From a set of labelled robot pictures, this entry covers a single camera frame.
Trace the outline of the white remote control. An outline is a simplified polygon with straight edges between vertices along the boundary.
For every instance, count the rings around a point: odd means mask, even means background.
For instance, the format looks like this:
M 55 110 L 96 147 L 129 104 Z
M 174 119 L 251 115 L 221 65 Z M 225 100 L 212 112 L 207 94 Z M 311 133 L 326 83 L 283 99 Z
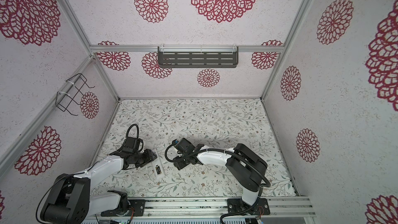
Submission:
M 161 180 L 164 176 L 164 168 L 163 168 L 163 164 L 162 164 L 162 160 L 160 158 L 160 156 L 155 153 L 156 158 L 153 160 L 152 162 L 152 167 L 153 167 L 153 171 L 155 173 L 155 177 L 158 180 Z

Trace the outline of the black AAA battery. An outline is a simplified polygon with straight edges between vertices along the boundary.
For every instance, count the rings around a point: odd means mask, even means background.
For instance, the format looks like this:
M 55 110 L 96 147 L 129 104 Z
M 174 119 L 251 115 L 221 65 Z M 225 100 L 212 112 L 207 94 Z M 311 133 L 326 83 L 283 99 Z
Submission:
M 157 175 L 161 175 L 162 174 L 162 170 L 161 170 L 160 166 L 156 166 L 155 169 L 156 169 Z

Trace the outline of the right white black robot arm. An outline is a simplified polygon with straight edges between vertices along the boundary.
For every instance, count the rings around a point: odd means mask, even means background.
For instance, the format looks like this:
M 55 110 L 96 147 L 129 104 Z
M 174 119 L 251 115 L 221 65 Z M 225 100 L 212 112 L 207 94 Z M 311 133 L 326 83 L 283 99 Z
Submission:
M 234 148 L 221 149 L 204 144 L 195 146 L 183 138 L 172 141 L 165 150 L 165 159 L 178 170 L 190 164 L 227 168 L 242 187 L 241 201 L 246 205 L 254 205 L 261 197 L 262 188 L 271 186 L 265 176 L 268 164 L 242 143 Z

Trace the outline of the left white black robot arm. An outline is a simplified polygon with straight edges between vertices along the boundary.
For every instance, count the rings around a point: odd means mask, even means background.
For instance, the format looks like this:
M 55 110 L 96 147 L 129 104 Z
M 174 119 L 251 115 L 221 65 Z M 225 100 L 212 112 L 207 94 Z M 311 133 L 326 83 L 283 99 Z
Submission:
M 35 213 L 40 224 L 80 224 L 86 217 L 101 213 L 126 215 L 132 208 L 127 194 L 109 190 L 91 195 L 91 190 L 122 170 L 142 168 L 157 155 L 143 148 L 140 138 L 127 138 L 122 146 L 103 160 L 80 172 L 59 175 L 41 198 Z

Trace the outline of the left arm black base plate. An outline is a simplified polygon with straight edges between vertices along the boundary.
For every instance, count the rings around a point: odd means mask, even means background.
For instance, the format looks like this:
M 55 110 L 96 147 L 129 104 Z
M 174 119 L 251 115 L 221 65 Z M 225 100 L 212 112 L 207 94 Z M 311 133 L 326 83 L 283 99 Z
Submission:
M 146 200 L 128 200 L 126 206 L 100 213 L 101 217 L 142 217 L 144 215 Z

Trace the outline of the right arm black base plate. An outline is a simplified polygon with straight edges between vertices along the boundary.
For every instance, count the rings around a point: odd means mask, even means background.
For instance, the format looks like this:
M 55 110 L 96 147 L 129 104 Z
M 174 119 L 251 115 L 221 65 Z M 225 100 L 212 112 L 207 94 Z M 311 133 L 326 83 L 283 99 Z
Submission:
M 260 198 L 253 206 L 252 204 L 244 203 L 242 199 L 229 198 L 227 199 L 228 214 L 235 215 L 269 215 L 270 208 L 268 201 L 265 198 Z

